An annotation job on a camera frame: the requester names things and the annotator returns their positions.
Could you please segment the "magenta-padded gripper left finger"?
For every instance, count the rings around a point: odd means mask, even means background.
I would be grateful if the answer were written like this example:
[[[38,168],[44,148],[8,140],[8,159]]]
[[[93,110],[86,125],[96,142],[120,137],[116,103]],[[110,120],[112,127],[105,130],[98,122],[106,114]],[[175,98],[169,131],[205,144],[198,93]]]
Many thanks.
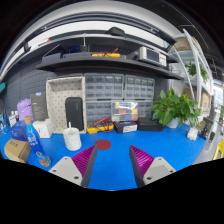
[[[97,146],[93,145],[73,157],[64,156],[49,172],[76,185],[87,187],[91,179],[96,156]]]

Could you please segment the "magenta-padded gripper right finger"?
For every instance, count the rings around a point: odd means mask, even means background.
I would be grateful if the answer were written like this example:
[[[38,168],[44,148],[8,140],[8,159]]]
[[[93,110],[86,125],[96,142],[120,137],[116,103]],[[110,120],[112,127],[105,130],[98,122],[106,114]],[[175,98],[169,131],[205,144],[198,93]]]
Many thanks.
[[[138,188],[176,172],[163,157],[153,157],[133,145],[129,146],[129,156]]]

